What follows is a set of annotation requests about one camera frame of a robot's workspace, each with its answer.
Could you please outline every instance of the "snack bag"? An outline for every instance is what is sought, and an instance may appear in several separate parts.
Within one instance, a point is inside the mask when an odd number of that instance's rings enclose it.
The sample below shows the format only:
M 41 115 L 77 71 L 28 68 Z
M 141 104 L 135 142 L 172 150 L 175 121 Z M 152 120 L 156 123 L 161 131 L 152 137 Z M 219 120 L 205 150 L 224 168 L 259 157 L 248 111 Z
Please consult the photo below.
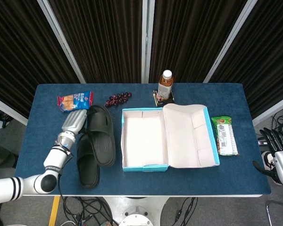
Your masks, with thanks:
M 212 121 L 216 130 L 219 155 L 238 155 L 232 118 L 229 116 L 212 117 Z
M 58 106 L 63 112 L 78 109 L 89 109 L 92 105 L 93 92 L 82 92 L 68 96 L 58 97 Z

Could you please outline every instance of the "blue tablecloth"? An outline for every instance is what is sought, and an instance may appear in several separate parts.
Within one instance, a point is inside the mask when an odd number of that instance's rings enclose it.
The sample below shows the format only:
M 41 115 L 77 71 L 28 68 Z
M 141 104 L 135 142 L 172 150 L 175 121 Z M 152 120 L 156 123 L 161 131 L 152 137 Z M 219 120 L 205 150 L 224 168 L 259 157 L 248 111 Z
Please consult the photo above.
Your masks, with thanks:
M 166 172 L 123 172 L 121 140 L 122 108 L 155 107 L 153 90 L 157 84 L 42 84 L 33 100 L 19 161 L 17 177 L 29 177 L 44 172 L 43 161 L 49 153 L 67 113 L 57 106 L 57 96 L 94 92 L 94 104 L 104 105 L 109 96 L 132 92 L 124 105 L 111 107 L 117 159 L 110 168 L 100 169 L 100 182 L 93 189 L 80 186 L 74 158 L 65 166 L 61 177 L 62 193 L 66 195 L 250 195 L 271 192 L 266 176 L 253 166 L 262 162 L 249 108 L 241 84 L 177 83 L 173 86 L 175 103 L 202 104 L 210 117 L 229 115 L 239 156 L 220 156 L 220 166 L 202 169 L 174 169 Z M 58 194 L 57 188 L 52 194 Z

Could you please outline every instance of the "bottle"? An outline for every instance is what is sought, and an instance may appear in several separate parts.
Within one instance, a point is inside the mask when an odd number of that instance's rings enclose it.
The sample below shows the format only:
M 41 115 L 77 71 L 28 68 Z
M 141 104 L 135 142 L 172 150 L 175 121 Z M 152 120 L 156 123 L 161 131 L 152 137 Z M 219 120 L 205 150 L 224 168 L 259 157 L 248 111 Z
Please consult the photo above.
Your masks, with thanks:
M 159 78 L 158 95 L 162 99 L 168 99 L 171 93 L 174 77 L 170 70 L 165 70 Z

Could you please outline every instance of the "slipper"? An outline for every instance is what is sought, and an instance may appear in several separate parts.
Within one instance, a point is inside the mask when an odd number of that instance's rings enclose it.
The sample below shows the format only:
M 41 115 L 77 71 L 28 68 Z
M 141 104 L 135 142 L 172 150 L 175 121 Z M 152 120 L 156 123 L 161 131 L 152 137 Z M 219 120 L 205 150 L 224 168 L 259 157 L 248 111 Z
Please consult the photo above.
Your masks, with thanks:
M 87 132 L 99 166 L 112 166 L 116 159 L 113 125 L 109 111 L 93 105 L 87 115 Z
M 99 183 L 99 166 L 95 160 L 88 134 L 83 134 L 77 145 L 77 168 L 81 185 L 95 187 Z

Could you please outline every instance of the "white box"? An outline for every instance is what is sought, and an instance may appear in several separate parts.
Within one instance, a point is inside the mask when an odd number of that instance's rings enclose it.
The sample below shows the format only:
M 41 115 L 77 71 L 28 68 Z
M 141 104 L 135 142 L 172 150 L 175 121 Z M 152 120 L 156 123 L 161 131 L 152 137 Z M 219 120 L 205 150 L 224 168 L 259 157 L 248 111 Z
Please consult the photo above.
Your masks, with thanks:
M 165 171 L 219 165 L 208 109 L 167 104 L 123 109 L 121 148 L 124 171 Z

